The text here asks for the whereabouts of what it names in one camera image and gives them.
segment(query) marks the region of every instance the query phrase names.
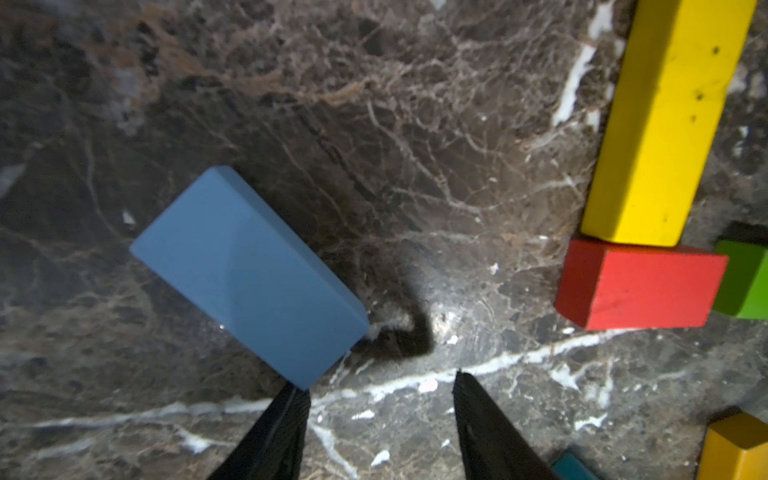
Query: wooden block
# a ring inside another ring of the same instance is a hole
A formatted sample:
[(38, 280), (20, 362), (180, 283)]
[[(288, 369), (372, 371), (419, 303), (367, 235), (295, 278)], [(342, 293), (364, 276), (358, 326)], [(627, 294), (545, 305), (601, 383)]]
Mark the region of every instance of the wooden block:
[(740, 413), (710, 425), (697, 480), (766, 480), (768, 425)]
[(576, 455), (566, 452), (553, 464), (552, 470), (562, 480), (598, 480)]
[(768, 247), (722, 240), (715, 251), (728, 268), (712, 308), (744, 319), (768, 319)]
[(230, 167), (212, 167), (131, 252), (302, 390), (369, 330), (363, 304)]
[(581, 232), (676, 245), (756, 0), (640, 0)]
[(702, 326), (728, 257), (574, 238), (554, 307), (587, 330)]

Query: blue block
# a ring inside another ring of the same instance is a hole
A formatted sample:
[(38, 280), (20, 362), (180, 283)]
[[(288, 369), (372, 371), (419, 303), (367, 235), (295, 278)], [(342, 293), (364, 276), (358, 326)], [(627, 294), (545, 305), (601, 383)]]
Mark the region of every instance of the blue block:
[(131, 252), (308, 389), (368, 333), (366, 309), (229, 167), (212, 167)]
[(563, 480), (598, 480), (574, 454), (564, 453), (552, 466), (554, 473)]

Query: teal block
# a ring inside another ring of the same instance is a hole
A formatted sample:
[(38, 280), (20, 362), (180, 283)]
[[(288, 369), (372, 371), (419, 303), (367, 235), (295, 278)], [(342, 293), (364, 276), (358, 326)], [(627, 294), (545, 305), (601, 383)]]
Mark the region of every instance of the teal block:
[(552, 466), (552, 470), (563, 480), (598, 480), (587, 467), (570, 452), (564, 453)]

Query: toy block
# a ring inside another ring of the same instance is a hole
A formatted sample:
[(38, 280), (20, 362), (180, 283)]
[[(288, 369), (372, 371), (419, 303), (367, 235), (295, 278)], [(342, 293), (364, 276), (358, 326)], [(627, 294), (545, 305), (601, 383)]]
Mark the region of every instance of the toy block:
[(574, 238), (555, 309), (587, 330), (702, 326), (728, 257)]
[(553, 464), (552, 470), (562, 480), (598, 480), (576, 455), (566, 452)]
[(768, 247), (721, 240), (715, 251), (729, 260), (712, 308), (736, 318), (768, 320)]
[(640, 0), (581, 232), (677, 244), (756, 0)]
[(697, 480), (768, 478), (768, 425), (739, 413), (710, 425)]
[(131, 252), (301, 389), (368, 333), (361, 302), (229, 167), (206, 170)]

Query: yellow wooden block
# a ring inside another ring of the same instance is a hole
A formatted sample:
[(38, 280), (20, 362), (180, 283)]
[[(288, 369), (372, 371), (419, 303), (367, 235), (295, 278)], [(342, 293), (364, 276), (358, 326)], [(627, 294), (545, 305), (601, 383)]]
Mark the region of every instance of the yellow wooden block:
[(710, 425), (697, 480), (766, 480), (768, 425), (740, 413)]
[(756, 0), (640, 0), (581, 232), (677, 244)]

